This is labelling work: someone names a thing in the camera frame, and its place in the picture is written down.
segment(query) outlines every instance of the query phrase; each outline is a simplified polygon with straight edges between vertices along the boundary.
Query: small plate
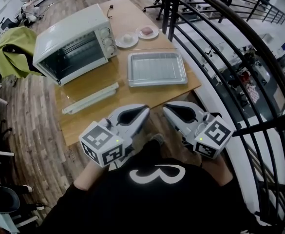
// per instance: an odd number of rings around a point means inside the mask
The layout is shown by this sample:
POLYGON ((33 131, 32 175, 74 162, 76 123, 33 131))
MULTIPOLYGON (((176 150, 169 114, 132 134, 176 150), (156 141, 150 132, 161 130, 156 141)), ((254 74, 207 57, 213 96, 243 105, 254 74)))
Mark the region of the small plate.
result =
POLYGON ((139 36, 139 38, 142 38, 142 39, 153 39, 158 36, 158 32, 159 32, 158 28, 151 26, 151 25, 143 25, 136 29, 136 34, 139 36), (141 29, 143 29, 144 27, 150 27, 153 30, 153 33, 149 35, 143 34, 141 32, 141 29))
POLYGON ((139 40, 139 37, 133 33, 133 32, 125 32, 125 33, 122 33, 120 34, 116 39, 115 39, 115 43, 117 45, 117 47, 120 47, 120 48, 130 48, 130 47, 133 47, 139 40), (124 35, 131 35, 133 40, 131 42, 124 42, 123 40, 123 37, 124 35))

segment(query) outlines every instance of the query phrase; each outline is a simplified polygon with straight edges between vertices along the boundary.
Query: wooden table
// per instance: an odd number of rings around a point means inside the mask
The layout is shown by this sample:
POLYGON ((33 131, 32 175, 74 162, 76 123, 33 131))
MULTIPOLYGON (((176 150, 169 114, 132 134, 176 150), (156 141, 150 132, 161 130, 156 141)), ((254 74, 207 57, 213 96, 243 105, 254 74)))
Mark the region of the wooden table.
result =
MULTIPOLYGON (((100 4, 106 14, 109 6, 114 8, 109 12, 111 27, 114 36, 122 32, 135 32, 141 25, 153 25, 150 19, 129 0, 112 0, 100 4)), ((119 50, 116 57, 86 74, 72 80, 62 87, 55 86, 57 112, 60 126, 66 144, 78 142, 78 136, 92 121, 99 121, 107 117, 120 106, 141 103, 150 108, 163 104, 177 96, 187 93, 201 85, 188 64, 185 68, 188 83, 184 85, 129 87, 127 81, 127 57, 133 52, 176 51, 174 45, 160 31, 159 36, 153 40, 140 39, 138 44, 126 50, 119 50), (74 115, 62 114, 62 109, 93 94, 105 87, 118 82, 119 88, 112 97, 102 100, 74 115)))

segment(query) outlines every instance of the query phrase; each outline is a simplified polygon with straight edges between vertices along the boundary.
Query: hand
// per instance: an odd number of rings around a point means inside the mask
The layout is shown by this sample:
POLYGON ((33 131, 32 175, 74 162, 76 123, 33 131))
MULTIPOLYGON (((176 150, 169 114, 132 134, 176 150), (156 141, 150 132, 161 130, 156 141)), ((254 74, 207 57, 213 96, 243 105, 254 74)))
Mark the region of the hand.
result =
POLYGON ((202 168, 207 171, 220 186, 228 184, 233 179, 233 175, 221 155, 214 160, 202 158, 202 168))

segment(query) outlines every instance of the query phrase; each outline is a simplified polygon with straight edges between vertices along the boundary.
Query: wooden floor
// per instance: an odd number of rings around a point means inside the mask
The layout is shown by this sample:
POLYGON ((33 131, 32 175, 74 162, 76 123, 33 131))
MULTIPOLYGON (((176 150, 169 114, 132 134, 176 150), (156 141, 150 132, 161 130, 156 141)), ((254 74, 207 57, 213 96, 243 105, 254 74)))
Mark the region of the wooden floor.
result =
MULTIPOLYGON (((94 3, 104 1, 107 0, 94 0, 94 3)), ((131 1, 140 8, 152 5, 152 0, 131 1)), ((84 0, 47 0, 41 4, 42 10, 47 9, 44 18, 35 23, 32 29, 40 33, 85 6, 84 0)), ((159 23, 155 20, 157 12, 157 9, 151 9, 147 15, 159 23)), ((12 87, 5 79, 0 97, 8 101, 7 106, 0 105, 0 120, 5 118, 6 127, 13 128, 7 142, 15 158, 11 168, 7 168, 7 177, 15 184, 33 187, 33 193, 25 197, 28 203, 42 202, 53 207, 89 161, 79 143, 70 147, 65 145, 56 115, 54 85, 47 78, 29 76, 18 79, 12 87)), ((165 136, 167 143, 162 148, 164 157, 199 163, 199 157, 182 147, 180 135, 168 125, 160 107, 152 110, 148 122, 134 139, 134 148, 139 150, 158 132, 165 136)), ((39 222, 48 212, 47 208, 36 213, 39 222)))

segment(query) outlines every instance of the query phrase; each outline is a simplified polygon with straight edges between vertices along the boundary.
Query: green towel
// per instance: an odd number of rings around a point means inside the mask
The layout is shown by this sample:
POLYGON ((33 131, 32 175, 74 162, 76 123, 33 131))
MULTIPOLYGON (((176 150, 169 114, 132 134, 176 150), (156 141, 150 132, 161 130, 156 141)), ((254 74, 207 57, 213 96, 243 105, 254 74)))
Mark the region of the green towel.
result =
POLYGON ((0 74, 2 77, 15 75, 16 77, 27 77, 28 74, 40 75, 30 71, 24 54, 3 51, 3 47, 14 45, 31 56, 34 55, 37 35, 27 27, 12 28, 5 32, 0 38, 0 74))

